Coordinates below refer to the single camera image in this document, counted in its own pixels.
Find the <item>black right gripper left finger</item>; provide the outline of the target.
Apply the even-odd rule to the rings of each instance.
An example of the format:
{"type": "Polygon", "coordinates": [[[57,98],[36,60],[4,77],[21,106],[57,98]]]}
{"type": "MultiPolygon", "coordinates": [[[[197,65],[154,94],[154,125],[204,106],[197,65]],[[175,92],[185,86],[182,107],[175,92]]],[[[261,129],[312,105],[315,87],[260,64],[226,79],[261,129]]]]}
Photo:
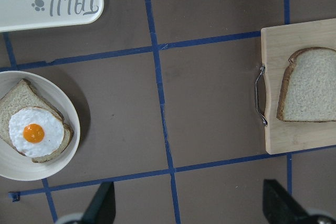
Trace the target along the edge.
{"type": "Polygon", "coordinates": [[[115,203],[114,183],[101,183],[82,216],[82,223],[114,223],[115,203]]]}

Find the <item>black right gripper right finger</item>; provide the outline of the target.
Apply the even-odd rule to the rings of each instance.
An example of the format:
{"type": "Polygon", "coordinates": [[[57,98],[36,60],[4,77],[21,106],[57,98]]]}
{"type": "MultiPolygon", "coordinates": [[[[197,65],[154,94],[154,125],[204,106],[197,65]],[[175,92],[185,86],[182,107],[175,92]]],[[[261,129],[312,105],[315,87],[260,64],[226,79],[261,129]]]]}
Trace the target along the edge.
{"type": "Polygon", "coordinates": [[[263,214],[268,223],[315,223],[275,179],[265,179],[262,192],[263,214]]]}

